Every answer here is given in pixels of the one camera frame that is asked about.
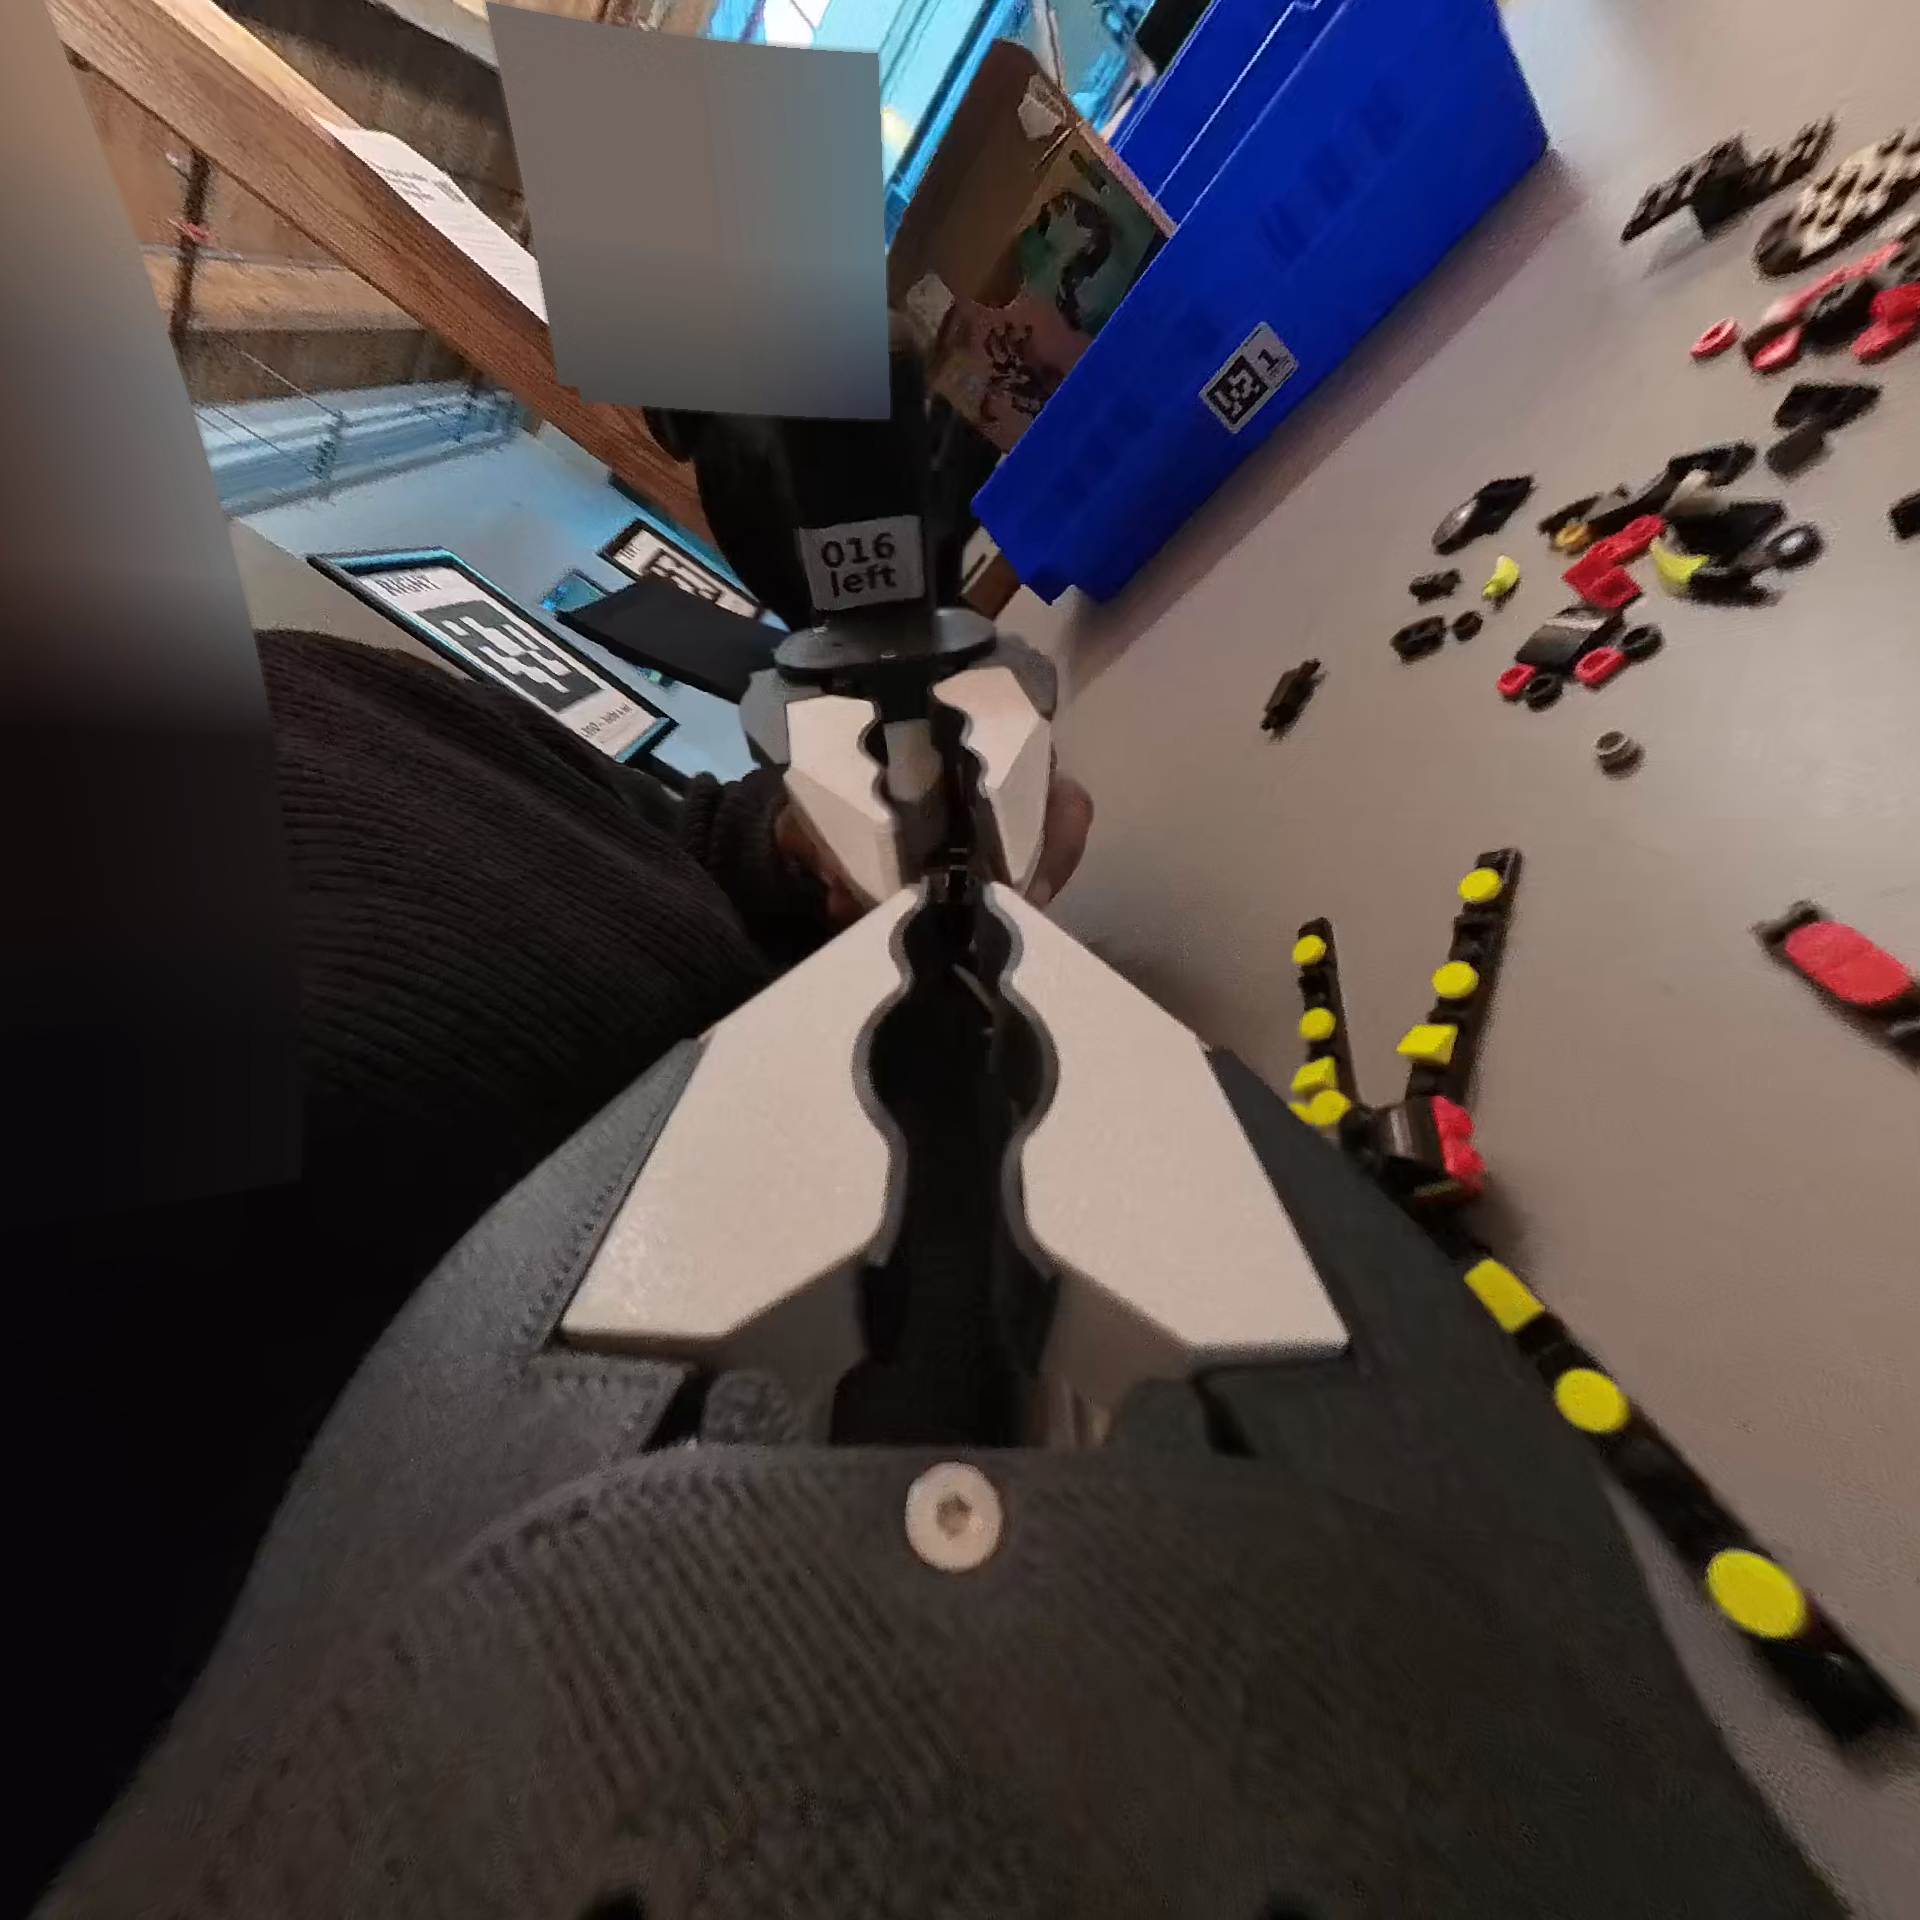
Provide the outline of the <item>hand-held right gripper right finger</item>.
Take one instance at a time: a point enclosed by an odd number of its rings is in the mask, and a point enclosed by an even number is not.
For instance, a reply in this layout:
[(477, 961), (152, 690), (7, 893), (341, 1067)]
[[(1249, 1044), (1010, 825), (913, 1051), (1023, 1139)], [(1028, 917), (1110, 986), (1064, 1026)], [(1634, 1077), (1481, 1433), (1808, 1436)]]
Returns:
[(986, 1302), (1010, 1426), (1097, 1447), (1140, 1387), (1341, 1358), (1351, 1333), (1208, 1046), (984, 882)]

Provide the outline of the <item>black flat pad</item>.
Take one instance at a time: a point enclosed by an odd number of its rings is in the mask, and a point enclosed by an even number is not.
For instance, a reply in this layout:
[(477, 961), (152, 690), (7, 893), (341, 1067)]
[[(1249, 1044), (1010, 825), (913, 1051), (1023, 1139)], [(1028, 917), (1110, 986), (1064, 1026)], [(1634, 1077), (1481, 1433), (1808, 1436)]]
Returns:
[(724, 703), (774, 665), (783, 631), (660, 581), (630, 582), (558, 613), (562, 626), (615, 658)]

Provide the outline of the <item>printed cardboard box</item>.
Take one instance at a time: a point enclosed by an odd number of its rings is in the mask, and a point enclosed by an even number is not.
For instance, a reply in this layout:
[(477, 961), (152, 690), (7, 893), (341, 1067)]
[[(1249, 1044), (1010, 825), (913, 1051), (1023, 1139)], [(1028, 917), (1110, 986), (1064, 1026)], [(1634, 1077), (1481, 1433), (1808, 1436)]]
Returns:
[(1014, 38), (982, 54), (887, 251), (930, 389), (1010, 453), (1175, 231)]

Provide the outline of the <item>small framed marker sign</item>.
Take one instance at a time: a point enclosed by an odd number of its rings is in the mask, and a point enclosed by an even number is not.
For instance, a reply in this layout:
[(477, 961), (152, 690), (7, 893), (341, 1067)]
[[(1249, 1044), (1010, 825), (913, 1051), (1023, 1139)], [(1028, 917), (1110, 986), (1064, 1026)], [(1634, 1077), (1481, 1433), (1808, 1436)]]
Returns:
[(751, 596), (726, 562), (645, 517), (630, 518), (597, 549), (597, 558), (630, 582), (673, 586), (702, 602), (762, 621), (762, 606)]

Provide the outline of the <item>blue plastic bin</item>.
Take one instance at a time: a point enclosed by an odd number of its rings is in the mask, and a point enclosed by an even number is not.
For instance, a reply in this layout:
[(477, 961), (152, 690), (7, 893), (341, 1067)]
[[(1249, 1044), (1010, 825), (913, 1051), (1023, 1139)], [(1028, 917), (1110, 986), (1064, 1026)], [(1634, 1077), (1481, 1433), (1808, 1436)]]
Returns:
[(1544, 156), (1496, 3), (1217, 3), (1120, 127), (1173, 236), (975, 493), (1113, 599)]

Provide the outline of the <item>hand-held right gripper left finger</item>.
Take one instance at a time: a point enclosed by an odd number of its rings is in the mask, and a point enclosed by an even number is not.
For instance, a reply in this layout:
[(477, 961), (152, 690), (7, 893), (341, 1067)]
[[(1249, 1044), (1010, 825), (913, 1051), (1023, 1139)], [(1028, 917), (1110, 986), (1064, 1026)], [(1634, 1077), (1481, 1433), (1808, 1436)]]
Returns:
[(965, 907), (904, 892), (724, 1018), (560, 1316), (774, 1378), (841, 1443), (965, 1439)]

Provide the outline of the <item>scattered loose lego pieces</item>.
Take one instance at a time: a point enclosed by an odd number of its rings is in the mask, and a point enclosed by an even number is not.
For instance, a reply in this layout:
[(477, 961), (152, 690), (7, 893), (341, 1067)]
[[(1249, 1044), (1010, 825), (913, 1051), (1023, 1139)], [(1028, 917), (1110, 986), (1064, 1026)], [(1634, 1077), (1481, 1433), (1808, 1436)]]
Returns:
[[(1621, 239), (1689, 217), (1712, 237), (1766, 202), (1782, 206), (1750, 247), (1750, 268), (1780, 284), (1756, 317), (1700, 329), (1696, 365), (1738, 359), (1756, 380), (1810, 357), (1871, 369), (1914, 342), (1918, 127), (1898, 125), (1830, 159), (1830, 117), (1753, 151), (1729, 135), (1642, 189)], [(1642, 582), (1700, 607), (1765, 607), (1778, 575), (1822, 554), (1822, 533), (1775, 493), (1741, 497), (1748, 473), (1786, 481), (1830, 451), (1881, 401), (1860, 378), (1799, 378), (1770, 406), (1766, 438), (1720, 438), (1673, 453), (1639, 482), (1574, 497), (1535, 524), (1565, 562), (1567, 603), (1550, 613), (1498, 671), (1503, 703), (1548, 708), (1567, 687), (1602, 687), (1657, 657), (1661, 628), (1634, 617)]]

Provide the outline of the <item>black yellow lego model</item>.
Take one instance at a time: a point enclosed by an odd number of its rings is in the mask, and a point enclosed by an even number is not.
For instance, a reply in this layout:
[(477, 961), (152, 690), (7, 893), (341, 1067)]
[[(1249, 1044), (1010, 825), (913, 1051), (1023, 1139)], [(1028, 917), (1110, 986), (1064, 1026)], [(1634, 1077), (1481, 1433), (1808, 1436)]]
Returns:
[(1406, 1084), (1391, 1102), (1359, 1097), (1336, 929), (1322, 917), (1303, 921), (1288, 947), (1303, 1063), (1286, 1106), (1441, 1252), (1540, 1381), (1557, 1425), (1652, 1524), (1708, 1609), (1792, 1705), (1838, 1743), (1914, 1738), (1914, 1707), (1696, 1471), (1618, 1371), (1474, 1230), (1488, 1165), (1470, 1095), (1522, 873), (1520, 847), (1488, 847), (1456, 882), (1447, 955), (1430, 977), (1428, 1013), (1396, 1046)]

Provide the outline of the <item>wooden beam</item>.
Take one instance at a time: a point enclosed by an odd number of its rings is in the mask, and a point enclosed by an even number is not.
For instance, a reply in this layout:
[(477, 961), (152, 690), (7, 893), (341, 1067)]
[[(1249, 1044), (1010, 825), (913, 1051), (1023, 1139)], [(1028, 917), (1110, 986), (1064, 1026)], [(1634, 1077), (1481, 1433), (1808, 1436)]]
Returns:
[(562, 387), (537, 311), (472, 243), (433, 227), (362, 156), (346, 111), (252, 29), (210, 3), (53, 3), (48, 11), (68, 54), (554, 426), (641, 503), (709, 533), (690, 468), (668, 458), (634, 410)]

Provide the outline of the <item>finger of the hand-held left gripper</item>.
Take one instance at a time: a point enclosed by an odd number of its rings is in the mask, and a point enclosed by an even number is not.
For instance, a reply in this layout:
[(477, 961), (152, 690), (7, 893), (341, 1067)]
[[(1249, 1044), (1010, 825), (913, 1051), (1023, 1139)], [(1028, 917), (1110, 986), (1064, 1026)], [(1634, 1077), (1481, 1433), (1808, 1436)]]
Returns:
[(908, 884), (902, 813), (876, 751), (879, 710), (761, 669), (741, 699), (741, 726), (850, 892), (876, 905)]
[(975, 863), (1013, 890), (1026, 890), (1040, 868), (1055, 701), (1054, 663), (1018, 641), (998, 641), (936, 681), (940, 741)]

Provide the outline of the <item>black red lego plate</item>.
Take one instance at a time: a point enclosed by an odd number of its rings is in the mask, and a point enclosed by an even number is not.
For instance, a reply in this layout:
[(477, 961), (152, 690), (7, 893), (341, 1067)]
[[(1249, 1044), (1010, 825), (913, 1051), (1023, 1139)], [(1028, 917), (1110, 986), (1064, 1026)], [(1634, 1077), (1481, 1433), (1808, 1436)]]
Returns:
[(1756, 924), (1759, 949), (1838, 1019), (1918, 1067), (1918, 973), (1813, 901)]

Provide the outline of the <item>large framed marker sign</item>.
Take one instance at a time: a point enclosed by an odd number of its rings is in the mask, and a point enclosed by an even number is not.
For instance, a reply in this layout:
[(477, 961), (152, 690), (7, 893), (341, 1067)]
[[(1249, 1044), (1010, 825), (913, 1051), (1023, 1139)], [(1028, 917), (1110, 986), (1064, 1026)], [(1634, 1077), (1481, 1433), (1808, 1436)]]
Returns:
[(306, 564), (446, 665), (516, 695), (613, 761), (646, 761), (678, 726), (444, 547), (309, 555)]

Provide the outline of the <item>person's left forearm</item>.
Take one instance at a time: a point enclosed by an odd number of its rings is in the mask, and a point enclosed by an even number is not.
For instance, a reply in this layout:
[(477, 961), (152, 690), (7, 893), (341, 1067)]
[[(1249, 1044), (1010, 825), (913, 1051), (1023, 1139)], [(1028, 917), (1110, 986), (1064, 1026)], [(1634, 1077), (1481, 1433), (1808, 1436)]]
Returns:
[(493, 1193), (857, 914), (778, 775), (671, 789), (391, 647), (255, 654), (312, 1187)]

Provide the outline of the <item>white paper sheet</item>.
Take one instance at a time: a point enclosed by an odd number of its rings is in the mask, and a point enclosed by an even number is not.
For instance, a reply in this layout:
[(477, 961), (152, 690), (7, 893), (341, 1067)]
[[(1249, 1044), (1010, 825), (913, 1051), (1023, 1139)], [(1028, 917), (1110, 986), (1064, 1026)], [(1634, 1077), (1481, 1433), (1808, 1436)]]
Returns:
[(493, 222), (450, 174), (391, 132), (349, 125), (326, 125), (326, 132), (527, 316), (546, 325), (534, 253)]

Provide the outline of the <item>person's left hand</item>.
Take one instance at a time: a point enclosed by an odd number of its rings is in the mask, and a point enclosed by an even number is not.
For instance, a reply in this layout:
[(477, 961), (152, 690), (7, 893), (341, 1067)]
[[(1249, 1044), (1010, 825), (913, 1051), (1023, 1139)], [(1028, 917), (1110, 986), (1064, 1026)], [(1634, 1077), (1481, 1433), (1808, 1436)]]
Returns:
[[(1071, 879), (1087, 850), (1095, 820), (1095, 805), (1087, 789), (1074, 778), (1054, 767), (1046, 779), (1046, 806), (1038, 863), (1031, 870), (1021, 898), (1046, 910)], [(774, 846), (781, 858), (804, 877), (823, 884), (829, 924), (842, 929), (864, 917), (877, 898), (864, 892), (846, 863), (828, 847), (792, 805), (781, 805), (774, 818)]]

